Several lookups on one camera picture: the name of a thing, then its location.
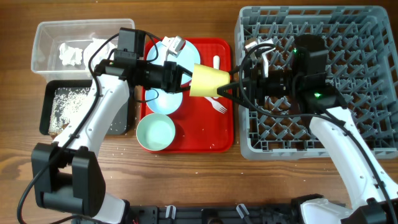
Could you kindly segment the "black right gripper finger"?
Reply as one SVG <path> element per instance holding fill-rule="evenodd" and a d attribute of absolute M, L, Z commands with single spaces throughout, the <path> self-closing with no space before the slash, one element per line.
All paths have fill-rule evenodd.
<path fill-rule="evenodd" d="M 233 103 L 237 103 L 239 105 L 246 105 L 248 103 L 248 101 L 243 97 L 239 82 L 231 82 L 220 86 L 216 91 L 218 95 L 231 100 Z"/>
<path fill-rule="evenodd" d="M 230 74 L 230 75 L 234 75 L 235 73 L 239 73 L 239 72 L 240 72 L 240 68 L 241 68 L 240 65 L 237 66 L 237 67 L 235 67 L 235 68 L 233 68 L 232 70 L 229 71 L 229 74 Z M 248 64 L 245 64 L 245 65 L 243 66 L 243 73 L 244 73 L 244 76 L 245 76 L 245 77 L 248 77 L 248 74 L 247 74 L 248 71 L 249 71 L 249 65 L 248 65 Z"/>

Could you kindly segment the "light blue food bowl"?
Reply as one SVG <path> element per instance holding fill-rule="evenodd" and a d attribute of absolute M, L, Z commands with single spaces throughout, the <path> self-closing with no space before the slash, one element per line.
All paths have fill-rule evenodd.
<path fill-rule="evenodd" d="M 147 90 L 144 96 L 149 109 L 160 114 L 176 112 L 183 101 L 183 93 L 167 93 L 158 88 Z"/>

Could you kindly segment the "yellow plastic cup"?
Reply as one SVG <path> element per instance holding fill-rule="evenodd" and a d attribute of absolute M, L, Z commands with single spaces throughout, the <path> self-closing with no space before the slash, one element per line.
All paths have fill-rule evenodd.
<path fill-rule="evenodd" d="M 217 89 L 230 83 L 228 72 L 205 65 L 194 64 L 190 85 L 190 96 L 221 97 Z"/>

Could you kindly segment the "rice and food leftovers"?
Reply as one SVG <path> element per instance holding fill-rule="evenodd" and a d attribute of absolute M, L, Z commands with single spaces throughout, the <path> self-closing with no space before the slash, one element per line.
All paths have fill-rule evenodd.
<path fill-rule="evenodd" d="M 77 115 L 90 91 L 89 87 L 63 87 L 55 90 L 48 133 L 59 135 Z"/>

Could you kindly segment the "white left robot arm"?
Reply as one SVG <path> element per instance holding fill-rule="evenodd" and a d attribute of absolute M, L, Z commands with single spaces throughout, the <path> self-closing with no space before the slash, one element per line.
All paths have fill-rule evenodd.
<path fill-rule="evenodd" d="M 34 191 L 41 208 L 68 213 L 69 219 L 93 223 L 133 223 L 130 203 L 106 192 L 98 153 L 108 129 L 132 96 L 134 88 L 158 88 L 181 93 L 184 75 L 190 70 L 175 62 L 157 65 L 144 58 L 145 39 L 159 38 L 139 29 L 120 28 L 114 35 L 118 46 L 109 58 L 88 65 L 93 83 L 88 106 L 50 144 L 39 143 L 31 155 Z"/>

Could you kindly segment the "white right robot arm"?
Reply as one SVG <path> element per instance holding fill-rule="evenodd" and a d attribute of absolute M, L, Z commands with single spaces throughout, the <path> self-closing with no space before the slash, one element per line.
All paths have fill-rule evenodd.
<path fill-rule="evenodd" d="M 217 88 L 217 94 L 263 113 L 266 97 L 289 96 L 298 104 L 298 116 L 327 150 L 351 201 L 351 208 L 335 205 L 321 195 L 292 200 L 294 223 L 396 223 L 397 184 L 378 163 L 354 124 L 345 98 L 326 82 L 328 50 L 312 34 L 296 37 L 290 70 L 255 75 L 252 61 L 274 48 L 261 42 L 249 47 L 234 69 L 238 80 Z"/>

